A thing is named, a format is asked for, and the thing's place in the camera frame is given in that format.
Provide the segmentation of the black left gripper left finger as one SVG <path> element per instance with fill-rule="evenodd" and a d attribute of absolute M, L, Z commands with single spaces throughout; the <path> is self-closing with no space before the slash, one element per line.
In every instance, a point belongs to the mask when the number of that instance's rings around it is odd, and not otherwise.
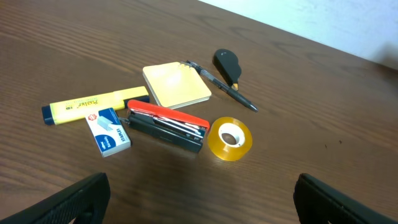
<path fill-rule="evenodd" d="M 1 223 L 102 223 L 110 194 L 107 175 L 99 172 L 1 220 Z"/>

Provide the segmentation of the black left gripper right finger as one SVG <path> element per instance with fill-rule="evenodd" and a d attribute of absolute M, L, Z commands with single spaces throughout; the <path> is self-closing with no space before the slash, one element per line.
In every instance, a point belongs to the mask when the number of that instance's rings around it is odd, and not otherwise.
<path fill-rule="evenodd" d="M 293 200 L 301 224 L 397 224 L 306 173 L 298 177 Z"/>

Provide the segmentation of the yellow adhesive tape roll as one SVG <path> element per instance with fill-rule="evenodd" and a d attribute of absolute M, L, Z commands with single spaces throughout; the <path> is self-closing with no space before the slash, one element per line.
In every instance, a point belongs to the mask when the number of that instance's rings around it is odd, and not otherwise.
<path fill-rule="evenodd" d="M 231 117 L 218 118 L 211 126 L 207 143 L 211 152 L 224 161 L 237 161 L 252 147 L 248 127 Z"/>

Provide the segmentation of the yellow sticky notepad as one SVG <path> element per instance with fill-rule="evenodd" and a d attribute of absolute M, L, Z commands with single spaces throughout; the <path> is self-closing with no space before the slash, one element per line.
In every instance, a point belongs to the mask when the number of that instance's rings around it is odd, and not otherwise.
<path fill-rule="evenodd" d="M 142 74 L 159 106 L 177 109 L 211 97 L 197 71 L 182 62 L 146 66 Z"/>

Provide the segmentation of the blue white staples box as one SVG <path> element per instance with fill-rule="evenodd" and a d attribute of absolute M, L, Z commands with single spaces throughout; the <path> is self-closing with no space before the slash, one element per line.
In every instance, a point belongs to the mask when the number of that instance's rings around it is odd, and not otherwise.
<path fill-rule="evenodd" d="M 131 140 L 113 108 L 90 113 L 85 119 L 102 157 L 131 147 Z"/>

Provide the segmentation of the yellow highlighter marker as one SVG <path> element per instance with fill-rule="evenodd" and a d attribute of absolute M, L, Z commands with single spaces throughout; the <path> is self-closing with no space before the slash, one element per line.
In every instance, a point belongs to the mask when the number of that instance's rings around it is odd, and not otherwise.
<path fill-rule="evenodd" d="M 92 111 L 108 108 L 123 110 L 129 100 L 139 100 L 148 103 L 149 93 L 144 86 L 125 90 L 86 96 L 73 100 L 51 103 L 42 107 L 42 116 L 46 125 L 58 125 L 85 118 Z"/>

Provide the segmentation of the black ballpoint pen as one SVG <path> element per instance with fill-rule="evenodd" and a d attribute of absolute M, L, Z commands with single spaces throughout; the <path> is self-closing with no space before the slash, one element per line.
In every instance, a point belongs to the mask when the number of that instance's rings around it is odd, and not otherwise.
<path fill-rule="evenodd" d="M 220 81 L 219 79 L 214 77 L 210 72 L 208 72 L 207 70 L 205 70 L 204 68 L 199 66 L 197 63 L 187 60 L 186 62 L 183 62 L 183 64 L 194 68 L 199 75 L 205 77 L 212 84 L 216 85 L 220 90 L 223 90 L 225 93 L 227 93 L 230 97 L 232 97 L 237 102 L 241 103 L 243 106 L 249 108 L 250 110 L 252 110 L 254 112 L 258 112 L 258 108 L 256 106 L 254 106 L 251 101 L 249 101 L 247 98 L 245 98 L 238 91 L 232 89 L 230 86 L 228 86 L 227 84 L 223 83 L 222 81 Z"/>

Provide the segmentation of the black correction tape dispenser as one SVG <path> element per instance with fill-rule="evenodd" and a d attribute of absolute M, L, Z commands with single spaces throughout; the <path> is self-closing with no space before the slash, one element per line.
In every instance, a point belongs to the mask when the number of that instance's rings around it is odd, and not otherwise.
<path fill-rule="evenodd" d="M 232 89 L 238 91 L 242 74 L 237 56 L 230 50 L 218 49 L 213 55 L 213 65 Z"/>

